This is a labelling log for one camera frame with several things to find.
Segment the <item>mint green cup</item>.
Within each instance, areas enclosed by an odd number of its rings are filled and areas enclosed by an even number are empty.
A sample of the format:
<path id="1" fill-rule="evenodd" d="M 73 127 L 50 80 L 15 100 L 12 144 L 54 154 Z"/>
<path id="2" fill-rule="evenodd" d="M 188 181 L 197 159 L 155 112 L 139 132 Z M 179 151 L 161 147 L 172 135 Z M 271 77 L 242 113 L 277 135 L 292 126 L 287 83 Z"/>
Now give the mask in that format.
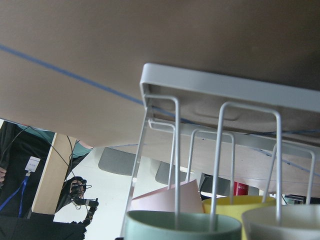
<path id="1" fill-rule="evenodd" d="M 240 240 L 242 224 L 237 219 L 216 215 L 214 223 L 206 213 L 133 210 L 126 214 L 125 240 Z"/>

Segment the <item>pink cup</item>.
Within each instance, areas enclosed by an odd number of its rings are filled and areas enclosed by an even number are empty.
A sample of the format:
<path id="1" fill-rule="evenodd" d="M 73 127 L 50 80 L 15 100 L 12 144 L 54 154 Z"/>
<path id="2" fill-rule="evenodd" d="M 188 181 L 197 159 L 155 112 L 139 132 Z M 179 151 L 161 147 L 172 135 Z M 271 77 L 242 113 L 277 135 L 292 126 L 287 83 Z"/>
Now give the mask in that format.
<path id="1" fill-rule="evenodd" d="M 175 188 L 163 187 L 138 197 L 131 201 L 131 211 L 175 211 Z M 180 184 L 180 211 L 182 213 L 203 213 L 204 208 L 198 183 L 194 179 Z"/>

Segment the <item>yellow cup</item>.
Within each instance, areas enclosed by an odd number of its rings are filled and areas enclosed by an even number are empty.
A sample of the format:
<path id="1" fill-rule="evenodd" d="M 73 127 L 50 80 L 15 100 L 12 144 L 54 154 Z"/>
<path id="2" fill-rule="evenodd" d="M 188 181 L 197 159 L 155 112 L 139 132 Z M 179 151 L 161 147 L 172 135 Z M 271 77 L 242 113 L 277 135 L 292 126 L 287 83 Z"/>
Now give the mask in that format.
<path id="1" fill-rule="evenodd" d="M 242 214 L 246 211 L 276 205 L 274 197 L 267 197 L 263 202 L 262 195 L 236 195 L 231 204 L 230 197 L 219 197 L 216 199 L 215 212 L 217 215 L 225 215 L 237 219 L 242 224 L 242 239 L 246 240 L 246 232 L 242 221 Z"/>

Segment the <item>white cup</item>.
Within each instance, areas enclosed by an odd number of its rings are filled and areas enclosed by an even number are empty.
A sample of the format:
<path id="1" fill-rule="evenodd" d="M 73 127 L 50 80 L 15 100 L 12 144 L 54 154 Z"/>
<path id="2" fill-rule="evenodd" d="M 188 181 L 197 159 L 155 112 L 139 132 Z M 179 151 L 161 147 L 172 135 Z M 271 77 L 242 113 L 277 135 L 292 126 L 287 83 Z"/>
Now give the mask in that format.
<path id="1" fill-rule="evenodd" d="M 281 220 L 274 206 L 248 210 L 242 214 L 248 240 L 318 240 L 320 206 L 318 204 L 283 205 Z"/>

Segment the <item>grey office chair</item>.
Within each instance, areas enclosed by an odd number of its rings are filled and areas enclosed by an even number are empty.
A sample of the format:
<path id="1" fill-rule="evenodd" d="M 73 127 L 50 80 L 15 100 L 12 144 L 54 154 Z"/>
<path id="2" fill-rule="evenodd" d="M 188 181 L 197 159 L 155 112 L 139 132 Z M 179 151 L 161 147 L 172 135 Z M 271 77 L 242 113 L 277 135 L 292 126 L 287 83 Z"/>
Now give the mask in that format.
<path id="1" fill-rule="evenodd" d="M 135 158 L 136 155 L 133 153 L 105 147 L 98 162 L 98 167 L 109 173 L 131 176 Z"/>

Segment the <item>seated person black shirt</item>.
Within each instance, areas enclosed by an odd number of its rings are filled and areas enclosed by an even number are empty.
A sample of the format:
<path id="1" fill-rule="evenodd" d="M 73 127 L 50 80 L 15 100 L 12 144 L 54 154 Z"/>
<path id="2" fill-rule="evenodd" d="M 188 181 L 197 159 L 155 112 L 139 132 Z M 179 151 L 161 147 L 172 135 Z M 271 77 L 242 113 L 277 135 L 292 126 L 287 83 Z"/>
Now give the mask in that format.
<path id="1" fill-rule="evenodd" d="M 33 204 L 42 172 L 55 134 L 34 130 L 11 122 L 0 128 L 0 167 L 6 170 L 0 190 L 0 214 L 24 217 Z M 31 157 L 40 159 L 34 172 L 24 183 L 27 163 Z"/>

